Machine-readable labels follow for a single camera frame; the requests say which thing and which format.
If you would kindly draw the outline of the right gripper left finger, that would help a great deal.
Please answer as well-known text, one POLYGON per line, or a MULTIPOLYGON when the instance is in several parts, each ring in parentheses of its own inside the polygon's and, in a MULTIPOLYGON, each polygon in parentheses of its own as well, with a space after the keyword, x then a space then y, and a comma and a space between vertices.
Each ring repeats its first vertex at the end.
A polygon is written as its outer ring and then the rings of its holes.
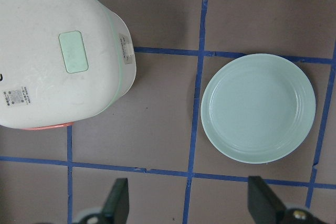
POLYGON ((105 220, 127 220, 129 215, 129 186, 127 178, 115 180, 101 211, 105 220))

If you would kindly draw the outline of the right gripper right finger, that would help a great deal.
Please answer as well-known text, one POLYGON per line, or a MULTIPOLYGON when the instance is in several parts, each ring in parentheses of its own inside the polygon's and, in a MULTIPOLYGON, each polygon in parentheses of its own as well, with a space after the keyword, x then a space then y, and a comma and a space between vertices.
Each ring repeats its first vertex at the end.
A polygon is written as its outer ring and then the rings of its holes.
POLYGON ((260 176, 248 177, 247 206, 254 221, 281 221, 285 205, 260 176))

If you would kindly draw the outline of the green plate near right arm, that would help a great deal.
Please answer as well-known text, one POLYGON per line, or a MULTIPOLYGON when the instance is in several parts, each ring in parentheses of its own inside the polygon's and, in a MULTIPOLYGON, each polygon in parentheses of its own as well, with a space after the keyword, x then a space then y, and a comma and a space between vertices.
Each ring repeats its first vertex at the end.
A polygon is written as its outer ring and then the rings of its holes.
POLYGON ((247 164, 279 160, 308 136, 316 97, 307 75, 294 63, 271 54, 237 58, 207 84, 201 121, 211 144, 247 164))

